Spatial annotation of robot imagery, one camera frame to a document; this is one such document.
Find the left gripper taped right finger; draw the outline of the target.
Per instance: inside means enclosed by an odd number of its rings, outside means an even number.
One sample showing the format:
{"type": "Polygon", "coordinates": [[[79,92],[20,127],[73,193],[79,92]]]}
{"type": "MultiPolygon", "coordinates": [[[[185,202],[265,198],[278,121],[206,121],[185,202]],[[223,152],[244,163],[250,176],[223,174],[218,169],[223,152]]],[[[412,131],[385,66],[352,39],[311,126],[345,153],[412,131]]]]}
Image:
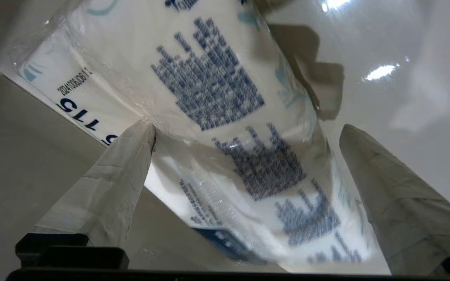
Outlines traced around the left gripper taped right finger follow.
{"type": "Polygon", "coordinates": [[[450,202],[364,130],[339,147],[391,273],[450,276],[450,202]]]}

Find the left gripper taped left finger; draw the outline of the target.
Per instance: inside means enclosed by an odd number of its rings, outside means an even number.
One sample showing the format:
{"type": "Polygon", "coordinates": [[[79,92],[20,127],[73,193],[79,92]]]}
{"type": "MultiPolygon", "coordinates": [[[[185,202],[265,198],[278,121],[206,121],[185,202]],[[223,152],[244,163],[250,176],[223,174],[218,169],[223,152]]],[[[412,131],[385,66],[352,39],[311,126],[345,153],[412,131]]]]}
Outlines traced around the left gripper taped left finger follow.
{"type": "Polygon", "coordinates": [[[82,234],[94,247],[119,247],[150,167],[155,127],[127,128],[32,228],[39,234],[82,234]]]}

